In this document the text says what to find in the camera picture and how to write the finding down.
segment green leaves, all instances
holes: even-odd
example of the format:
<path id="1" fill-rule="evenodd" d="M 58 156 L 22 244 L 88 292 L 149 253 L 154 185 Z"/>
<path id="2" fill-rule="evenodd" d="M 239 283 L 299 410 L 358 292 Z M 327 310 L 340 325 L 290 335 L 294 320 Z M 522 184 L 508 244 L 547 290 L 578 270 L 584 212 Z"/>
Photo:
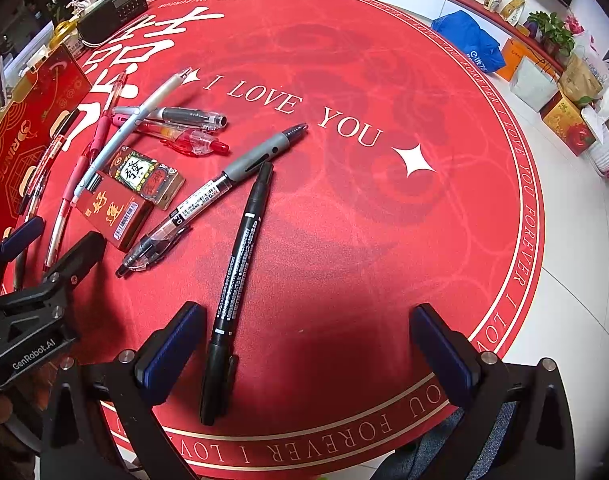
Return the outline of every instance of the green leaves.
<path id="1" fill-rule="evenodd" d="M 543 37 L 558 44 L 565 52 L 573 50 L 575 46 L 573 34 L 571 30 L 565 27 L 565 22 L 555 12 L 551 14 L 542 12 L 542 10 L 531 12 L 528 21 L 536 22 Z"/>

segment white star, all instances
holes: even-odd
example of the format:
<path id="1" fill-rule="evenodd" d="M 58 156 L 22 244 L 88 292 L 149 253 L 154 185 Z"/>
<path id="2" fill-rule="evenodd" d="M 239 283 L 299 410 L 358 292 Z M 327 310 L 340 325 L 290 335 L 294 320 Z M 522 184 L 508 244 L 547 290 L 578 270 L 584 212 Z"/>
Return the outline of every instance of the white star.
<path id="1" fill-rule="evenodd" d="M 392 148 L 392 150 L 403 158 L 405 166 L 407 166 L 407 176 L 418 170 L 436 171 L 424 160 L 419 144 L 412 150 L 399 150 L 398 148 Z"/>
<path id="2" fill-rule="evenodd" d="M 189 72 L 182 84 L 186 85 L 187 83 L 191 83 L 192 81 L 200 81 L 200 77 L 198 77 L 198 70 L 200 69 L 197 68 Z"/>

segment blue gripper pad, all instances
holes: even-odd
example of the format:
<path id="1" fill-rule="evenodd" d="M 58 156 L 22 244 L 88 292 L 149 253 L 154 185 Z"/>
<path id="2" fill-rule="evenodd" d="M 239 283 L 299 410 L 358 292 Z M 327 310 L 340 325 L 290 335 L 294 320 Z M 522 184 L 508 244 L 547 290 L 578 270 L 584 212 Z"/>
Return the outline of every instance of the blue gripper pad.
<path id="1" fill-rule="evenodd" d="M 427 303 L 413 309 L 409 324 L 413 340 L 438 377 L 451 404 L 462 408 L 469 407 L 473 400 L 473 386 L 477 382 L 478 374 L 475 373 L 477 364 L 470 362 L 468 365 L 450 341 L 454 336 L 460 336 L 467 341 L 466 338 L 449 329 L 438 313 Z M 470 350 L 467 357 L 475 356 L 475 351 L 469 342 L 467 346 Z"/>
<path id="2" fill-rule="evenodd" d="M 40 216 L 34 216 L 12 232 L 9 238 L 1 242 L 0 257 L 7 263 L 12 262 L 43 232 L 44 220 Z"/>
<path id="3" fill-rule="evenodd" d="M 140 395 L 157 406 L 167 400 L 189 357 L 202 343 L 206 328 L 206 309 L 187 301 L 167 326 L 156 330 L 142 345 L 134 366 Z"/>

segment red round mat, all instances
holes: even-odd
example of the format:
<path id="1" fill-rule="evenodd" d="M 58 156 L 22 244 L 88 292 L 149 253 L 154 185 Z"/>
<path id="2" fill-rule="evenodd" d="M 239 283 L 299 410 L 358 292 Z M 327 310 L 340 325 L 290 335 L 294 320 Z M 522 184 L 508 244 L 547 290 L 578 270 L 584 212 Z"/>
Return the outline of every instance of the red round mat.
<path id="1" fill-rule="evenodd" d="M 507 105 L 466 57 L 373 0 L 155 0 L 149 14 L 84 60 L 95 86 L 40 207 L 48 232 L 107 83 L 127 66 L 121 105 L 199 68 L 164 104 L 225 113 L 231 157 L 310 125 L 275 160 L 228 415 L 199 423 L 201 345 L 155 409 L 172 442 L 200 474 L 277 478 L 364 462 L 421 435 L 450 408 L 409 341 L 410 309 L 431 303 L 474 346 L 502 356 L 536 288 L 542 196 Z M 135 135 L 130 145 L 187 178 L 169 210 L 230 160 L 185 158 Z M 206 210 L 152 270 L 115 279 L 123 254 L 107 247 L 76 290 L 81 362 L 138 348 L 187 300 L 207 307 L 210 331 L 250 187 Z M 167 213 L 156 210 L 145 231 Z M 63 250 L 89 229 L 74 211 Z M 46 238 L 30 254 L 35 281 Z"/>

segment pink flower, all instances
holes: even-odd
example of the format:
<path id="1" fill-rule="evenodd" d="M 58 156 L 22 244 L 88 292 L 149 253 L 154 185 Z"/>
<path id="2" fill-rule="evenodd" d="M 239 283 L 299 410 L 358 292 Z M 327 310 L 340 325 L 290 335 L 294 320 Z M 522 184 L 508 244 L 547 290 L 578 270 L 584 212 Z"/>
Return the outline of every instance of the pink flower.
<path id="1" fill-rule="evenodd" d="M 584 32 L 584 28 L 578 21 L 578 18 L 576 18 L 573 14 L 567 16 L 565 19 L 565 25 L 569 30 L 571 30 L 572 34 L 580 34 L 581 32 Z"/>

